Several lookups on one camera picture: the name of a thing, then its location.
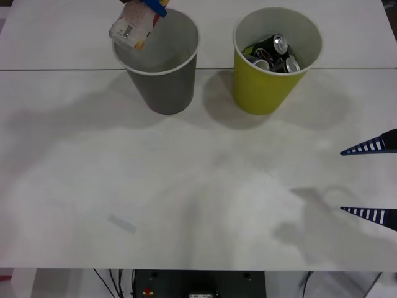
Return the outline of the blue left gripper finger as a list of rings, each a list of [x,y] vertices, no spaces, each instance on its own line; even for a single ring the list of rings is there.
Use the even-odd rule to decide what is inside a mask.
[[[165,17],[167,14],[166,5],[162,4],[158,0],[140,0],[140,2],[146,4],[153,12],[160,17]]]

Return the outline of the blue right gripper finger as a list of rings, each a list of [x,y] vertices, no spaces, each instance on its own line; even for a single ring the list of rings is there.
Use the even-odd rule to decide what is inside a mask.
[[[393,129],[342,152],[342,156],[396,153],[396,131]]]
[[[397,210],[396,209],[373,209],[360,207],[340,207],[341,210],[356,217],[379,224],[388,229],[397,231]]]

